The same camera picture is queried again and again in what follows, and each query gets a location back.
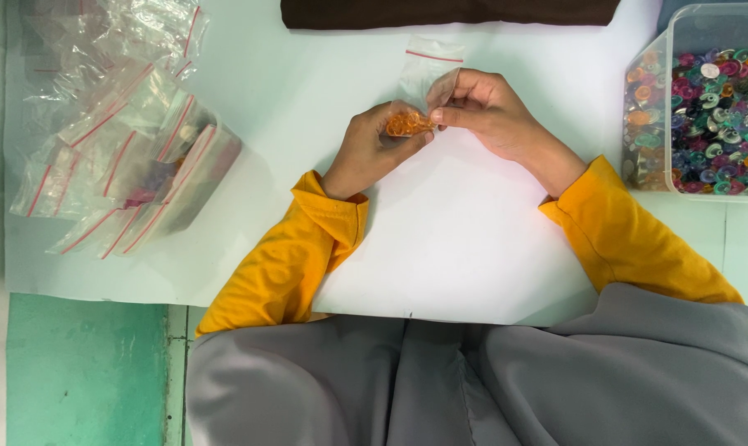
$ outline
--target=bag of orange buttons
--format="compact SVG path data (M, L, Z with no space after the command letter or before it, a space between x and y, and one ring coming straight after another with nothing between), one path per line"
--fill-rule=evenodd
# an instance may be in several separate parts
M391 117L385 132L392 137L408 137L433 131L428 112L444 106L457 83L464 45L411 36Z

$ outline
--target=yellow shirt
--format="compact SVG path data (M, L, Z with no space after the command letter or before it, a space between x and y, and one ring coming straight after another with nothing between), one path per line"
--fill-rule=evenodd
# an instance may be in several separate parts
M322 277L360 245L369 211L368 198L327 198L319 181L314 171L300 178L285 217L241 261L196 336L309 320ZM688 301L743 303L715 267L636 202L604 157L539 209L563 228L597 292L624 282Z

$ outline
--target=white tabletop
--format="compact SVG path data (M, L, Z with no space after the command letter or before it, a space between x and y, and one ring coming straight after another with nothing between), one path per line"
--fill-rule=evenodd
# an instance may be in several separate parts
M11 291L207 306L280 219L300 175L329 167L349 118L390 98L411 33L467 45L464 66L502 73L581 157L604 153L619 165L622 77L654 37L659 1L622 0L605 28L489 23L322 33L288 31L278 0L206 0L205 9L211 23L188 84L244 144L220 188L190 228L129 258L45 254L69 224L8 215ZM20 65L9 44L10 86ZM6 156L18 117L18 93L8 95ZM12 198L18 179L12 166L6 171ZM562 231L537 210L545 192L466 131L439 134L368 195L366 238L323 283L315 310L549 325L594 307L596 293ZM726 205L639 199L748 288L740 263L748 246L724 248L741 235L731 222L726 230Z

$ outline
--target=green wall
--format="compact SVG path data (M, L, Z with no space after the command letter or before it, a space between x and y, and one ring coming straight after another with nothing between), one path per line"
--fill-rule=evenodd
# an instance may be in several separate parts
M160 446L165 305L12 294L8 446Z

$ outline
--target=brown fabric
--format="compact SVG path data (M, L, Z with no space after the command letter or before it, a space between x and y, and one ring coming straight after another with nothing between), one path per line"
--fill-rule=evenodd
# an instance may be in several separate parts
M619 0L280 0L289 29L370 29L512 21L608 25Z

